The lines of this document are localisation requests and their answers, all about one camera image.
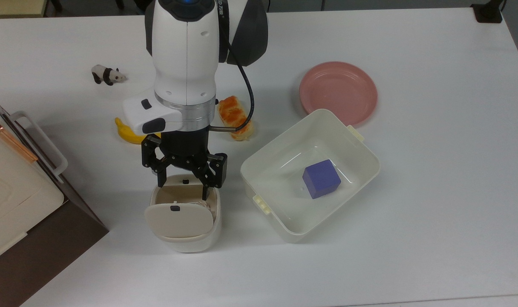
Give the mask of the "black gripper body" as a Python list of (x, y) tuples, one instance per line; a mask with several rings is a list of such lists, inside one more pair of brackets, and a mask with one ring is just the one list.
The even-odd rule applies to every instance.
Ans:
[(161, 133), (159, 146), (164, 161), (185, 170), (202, 170), (207, 165), (210, 127), (196, 131)]

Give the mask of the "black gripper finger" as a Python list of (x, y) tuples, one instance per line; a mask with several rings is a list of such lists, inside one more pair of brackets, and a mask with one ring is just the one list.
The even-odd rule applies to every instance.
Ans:
[(222, 187), (226, 179), (228, 156), (225, 153), (200, 154), (195, 158), (195, 176), (202, 183), (202, 200), (210, 195), (210, 188)]
[(161, 138), (155, 134), (148, 134), (141, 142), (141, 160), (142, 165), (152, 169), (156, 175), (157, 186), (162, 187), (166, 182), (166, 169), (170, 165), (165, 157), (158, 159), (156, 149), (160, 148)]

